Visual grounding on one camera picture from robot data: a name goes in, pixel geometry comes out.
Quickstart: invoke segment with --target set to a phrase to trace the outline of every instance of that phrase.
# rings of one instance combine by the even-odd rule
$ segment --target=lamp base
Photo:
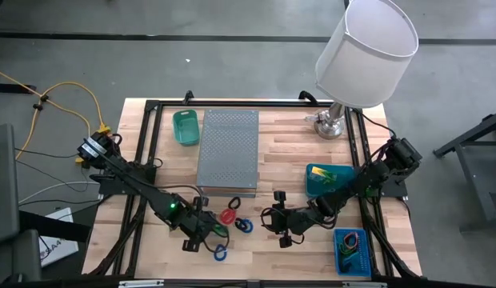
[[[344,131],[344,106],[335,102],[328,110],[319,111],[306,120],[314,121],[314,129],[321,138],[335,139]]]
[[[321,138],[335,139],[344,131],[344,116],[333,125],[325,121],[314,122],[314,129]]]

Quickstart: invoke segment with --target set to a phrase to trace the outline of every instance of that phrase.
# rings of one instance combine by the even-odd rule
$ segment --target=butcher block tabletop
[[[146,100],[146,98],[127,98],[120,117],[117,132],[123,136],[120,148],[122,156],[129,161],[134,160]],[[352,166],[347,130],[335,140],[325,140],[317,136],[310,122],[303,120],[305,116],[312,115],[317,107],[192,107],[192,103],[189,106],[165,107],[155,156],[162,160],[163,165],[158,169],[155,185],[196,184],[200,145],[178,144],[174,138],[172,117],[180,110],[196,110],[202,131],[204,111],[211,108],[259,111],[257,189],[255,198],[241,199],[241,207],[237,211],[238,217],[252,221],[254,230],[250,234],[245,234],[234,226],[229,226],[228,255],[224,261],[217,262],[203,244],[198,253],[182,251],[182,242],[186,239],[184,233],[180,230],[170,231],[147,206],[136,278],[362,280],[363,278],[360,277],[338,276],[335,269],[332,230],[314,226],[305,232],[303,244],[281,249],[278,236],[261,227],[259,215],[262,209],[275,203],[273,196],[275,190],[287,192],[286,207],[306,205],[307,164]],[[386,126],[382,105],[365,109],[364,114]],[[149,149],[154,113],[151,117],[144,161]],[[361,147],[355,117],[353,121],[357,145]],[[366,122],[366,132],[371,151],[375,151],[389,138],[387,130],[370,122]],[[358,151],[360,161],[363,162],[362,149]],[[192,190],[185,188],[171,189],[169,192],[180,193],[188,201],[192,201],[196,196]],[[229,200],[231,197],[210,197],[206,210],[219,214],[227,207]],[[98,208],[83,273],[92,271],[118,239],[125,202],[126,196],[113,196]],[[389,242],[408,267],[413,272],[421,274],[405,206],[397,199],[382,198],[381,207]],[[362,227],[356,199],[352,198],[341,209],[336,227]],[[382,250],[374,237],[373,240],[378,268],[383,272]],[[225,239],[211,235],[206,241],[214,248],[217,244],[224,243]],[[131,243],[130,239],[126,245],[123,269],[127,267]]]

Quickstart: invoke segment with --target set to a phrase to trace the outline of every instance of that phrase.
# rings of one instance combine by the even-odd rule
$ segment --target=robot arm
[[[376,154],[378,154],[377,159],[364,164],[356,178],[348,185],[332,193],[310,199],[307,207],[285,208],[285,192],[276,191],[274,196],[279,203],[262,211],[262,223],[264,217],[271,217],[271,224],[263,224],[263,226],[276,234],[283,235],[280,238],[281,248],[287,248],[294,242],[289,236],[289,230],[292,234],[302,235],[315,224],[333,229],[340,209],[346,205],[349,198],[365,197],[368,191],[381,189],[393,174],[405,178],[418,168],[419,160],[422,158],[405,138],[391,138],[374,152],[373,156]]]
[[[79,156],[96,169],[108,170],[122,183],[122,188],[131,190],[146,198],[155,215],[172,230],[180,228],[190,240],[185,240],[183,250],[198,252],[201,242],[218,224],[212,212],[202,210],[201,196],[196,205],[189,204],[178,194],[170,194],[149,184],[143,166],[128,162],[119,153],[118,144],[106,134],[95,132],[78,148]]]

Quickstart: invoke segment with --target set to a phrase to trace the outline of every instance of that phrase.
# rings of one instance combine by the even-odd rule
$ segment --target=perforated metal sheet
[[[257,188],[258,111],[206,110],[197,186]]]

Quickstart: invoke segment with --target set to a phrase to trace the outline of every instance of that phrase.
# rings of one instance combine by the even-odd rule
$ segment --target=white paper
[[[62,216],[67,215],[59,220],[65,222],[74,222],[74,220],[72,219],[72,215],[70,213],[72,213],[70,208],[65,208],[56,211],[52,214],[49,214],[46,217],[52,219],[58,219]],[[38,240],[38,243],[40,245],[40,261],[42,263],[42,267],[47,266],[52,262],[55,262],[59,259],[62,259],[68,255],[74,254],[79,251],[78,243],[76,241],[67,241],[64,239],[58,239],[58,238],[52,238],[46,236],[42,236],[42,239],[46,242],[47,246],[49,247],[49,250],[47,250],[46,245],[43,243],[43,241]]]

